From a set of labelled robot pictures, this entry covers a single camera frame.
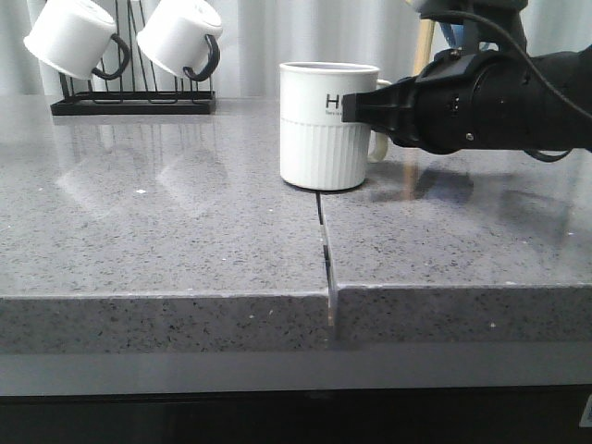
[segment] white curtain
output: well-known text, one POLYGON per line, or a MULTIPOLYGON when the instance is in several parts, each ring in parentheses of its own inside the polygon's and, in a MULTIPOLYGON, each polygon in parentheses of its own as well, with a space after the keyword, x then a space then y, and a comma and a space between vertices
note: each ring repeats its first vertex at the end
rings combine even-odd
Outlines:
MULTIPOLYGON (((95 0, 115 15, 116 0, 95 0)), ((118 0, 125 13, 126 0, 118 0)), ((142 0, 147 17, 158 0, 142 0)), ((214 75, 220 97, 278 94, 278 64, 283 61, 324 60, 381 67, 381 77, 397 80, 411 74, 419 18, 401 0, 210 0, 224 21, 220 38, 222 59, 214 75)), ((132 0, 140 24, 138 2, 132 0)), ((60 94, 57 74, 28 53, 22 38, 31 29, 44 0, 0 0, 0 94, 60 94)), ((592 43, 592 1, 531 0, 523 12, 529 52, 540 55, 581 50, 592 43)), ((120 30, 129 39, 126 26, 120 30)), ((446 47, 437 30, 434 51, 446 47)), ((113 48, 106 55, 116 63, 113 48)), ((138 55, 135 55, 138 66, 138 55)), ((131 72, 126 72, 126 86, 131 72)), ((172 86, 156 72, 160 89, 172 86)), ((135 72, 137 88, 144 88, 135 72)), ((151 76, 148 86, 152 87, 151 76)), ((94 87, 103 89, 96 81, 94 87)))

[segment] black cable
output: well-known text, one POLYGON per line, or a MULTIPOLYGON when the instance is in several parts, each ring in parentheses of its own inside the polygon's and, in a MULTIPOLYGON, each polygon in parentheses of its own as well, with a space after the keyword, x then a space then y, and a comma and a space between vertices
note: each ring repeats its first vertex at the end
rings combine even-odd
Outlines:
POLYGON ((492 21, 488 18, 478 16, 477 14, 473 14, 471 12, 463 12, 463 11, 446 11, 446 12, 438 12, 434 14, 424 14, 422 15, 422 19, 432 19, 435 21, 442 21, 446 19, 467 19, 471 21, 476 21, 477 23, 481 23, 498 33, 502 36, 513 48, 516 52, 520 55, 520 57, 524 60, 526 65, 530 68, 532 73, 535 77, 542 83, 542 85, 552 93, 555 97, 561 100, 564 104, 568 105, 572 108, 573 111, 577 112, 579 115, 587 118, 592 122, 592 114, 588 113, 584 108, 575 104, 570 98, 568 98, 565 94, 559 91, 553 84, 547 80, 545 75, 540 72, 537 66, 533 63, 530 55, 518 44, 510 35, 509 32, 504 30, 500 25, 498 25, 495 21, 492 21))

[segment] black rack base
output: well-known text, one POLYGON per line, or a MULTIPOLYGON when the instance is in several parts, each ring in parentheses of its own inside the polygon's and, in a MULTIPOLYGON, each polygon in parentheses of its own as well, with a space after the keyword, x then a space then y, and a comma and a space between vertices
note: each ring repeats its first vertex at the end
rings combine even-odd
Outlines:
POLYGON ((51 110, 54 116, 212 114, 216 92, 78 92, 51 110))

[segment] black robotic arm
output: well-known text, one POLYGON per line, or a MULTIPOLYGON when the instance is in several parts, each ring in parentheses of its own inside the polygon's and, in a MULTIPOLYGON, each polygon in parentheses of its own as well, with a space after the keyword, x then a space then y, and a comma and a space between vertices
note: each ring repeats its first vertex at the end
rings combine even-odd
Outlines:
POLYGON ((519 16, 527 0, 415 3, 424 19, 463 24, 462 48, 439 53, 416 77, 346 95, 344 122, 433 154, 524 150, 553 162, 592 146, 592 46, 530 58, 519 16), (482 51, 483 43, 498 50, 482 51))

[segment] black handle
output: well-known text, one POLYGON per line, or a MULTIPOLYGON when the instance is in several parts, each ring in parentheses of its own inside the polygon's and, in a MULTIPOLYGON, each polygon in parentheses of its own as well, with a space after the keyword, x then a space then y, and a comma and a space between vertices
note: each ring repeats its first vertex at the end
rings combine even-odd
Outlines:
POLYGON ((210 54, 207 57, 207 65, 202 72, 199 74, 195 74, 193 68, 191 67, 184 67, 183 72, 187 77, 191 80, 195 81, 204 81, 209 78, 212 73, 216 70, 218 63, 220 62, 220 48, 218 47, 218 43, 216 41, 216 37, 211 34, 205 34, 205 41, 207 42, 208 47, 210 48, 210 54))
POLYGON ((119 46, 119 49, 123 53, 123 60, 121 61, 121 65, 119 66, 117 71, 115 71, 113 74, 107 74, 106 72, 103 72, 99 68, 93 68, 91 71, 92 74, 94 74, 97 77, 100 77, 103 80, 117 79, 119 76, 121 76, 121 74, 123 74, 123 71, 126 70, 126 68, 128 67, 128 63, 130 62, 130 59, 131 59, 130 48, 121 39, 121 37, 119 37, 117 34, 113 34, 111 36, 111 40, 113 40, 115 43, 117 43, 117 46, 119 46))

